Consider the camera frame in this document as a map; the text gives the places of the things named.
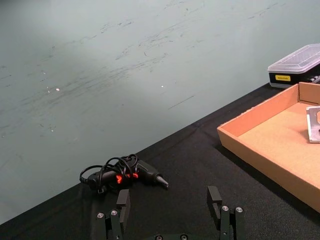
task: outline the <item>plastic storage box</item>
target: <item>plastic storage box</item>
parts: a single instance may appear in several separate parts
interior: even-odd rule
[[[306,45],[268,67],[270,85],[288,88],[320,81],[320,44]]]

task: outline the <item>black cable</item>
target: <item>black cable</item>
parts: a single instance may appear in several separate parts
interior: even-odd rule
[[[115,164],[110,164],[112,160],[117,160]],[[81,183],[88,184],[88,179],[82,177],[82,175],[87,172],[90,169],[94,168],[100,168],[98,172],[98,181],[97,181],[97,189],[98,191],[102,190],[102,176],[105,172],[114,171],[117,174],[120,174],[122,176],[122,179],[126,179],[128,181],[133,180],[133,170],[137,163],[138,163],[138,156],[135,154],[130,154],[128,156],[122,156],[122,157],[112,157],[104,165],[92,165],[87,168],[85,168],[81,173],[79,180]],[[111,183],[108,183],[107,186],[111,189],[118,189],[117,186],[112,185]]]

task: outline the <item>screw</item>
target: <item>screw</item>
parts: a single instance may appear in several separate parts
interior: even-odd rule
[[[188,240],[188,236],[185,235],[185,234],[182,234],[182,235],[180,236],[180,239],[181,239],[181,240]]]
[[[104,214],[102,212],[99,212],[96,216],[98,219],[102,219],[104,217]]]
[[[229,211],[229,208],[227,206],[222,206],[223,211]]]
[[[241,207],[236,207],[235,210],[238,212],[238,213],[242,213],[244,210],[241,208]]]

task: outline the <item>cardboard tray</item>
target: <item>cardboard tray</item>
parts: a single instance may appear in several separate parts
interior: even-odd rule
[[[320,85],[299,83],[217,128],[222,145],[320,213],[320,144],[307,112]]]

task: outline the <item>black table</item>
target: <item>black table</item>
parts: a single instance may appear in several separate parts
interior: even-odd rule
[[[320,214],[223,148],[217,134],[220,124],[280,91],[262,86],[139,152],[170,188],[130,188],[126,239],[182,232],[219,239],[206,204],[207,186],[214,185],[227,205],[244,208],[248,240],[320,240]],[[91,219],[116,200],[78,184],[1,225],[0,240],[88,240]]]

